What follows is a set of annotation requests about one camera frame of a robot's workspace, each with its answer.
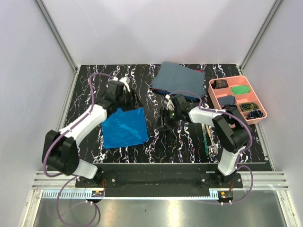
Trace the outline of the blue cloth napkin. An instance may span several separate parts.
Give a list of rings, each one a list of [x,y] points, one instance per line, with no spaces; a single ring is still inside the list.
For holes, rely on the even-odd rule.
[[[143,144],[149,138],[144,108],[118,109],[102,123],[102,132],[105,149]]]

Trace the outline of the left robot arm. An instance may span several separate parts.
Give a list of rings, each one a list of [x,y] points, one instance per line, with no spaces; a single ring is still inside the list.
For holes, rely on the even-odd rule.
[[[142,107],[136,92],[129,84],[128,77],[110,81],[106,91],[98,99],[92,99],[92,104],[80,117],[59,131],[48,131],[42,154],[46,176],[51,177],[47,173],[49,167],[58,171],[58,175],[85,178],[91,187],[98,187],[102,183],[102,169],[80,159],[78,147],[92,130],[108,118],[116,116],[118,112]]]

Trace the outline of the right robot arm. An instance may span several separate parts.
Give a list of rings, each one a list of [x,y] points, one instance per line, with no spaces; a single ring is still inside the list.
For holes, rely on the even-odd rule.
[[[223,152],[213,177],[214,180],[211,182],[222,188],[228,186],[237,172],[240,153],[252,145],[251,129],[238,109],[229,107],[217,110],[194,107],[182,94],[166,95],[164,103],[154,126],[156,130],[172,130],[178,121],[204,124],[215,128]]]

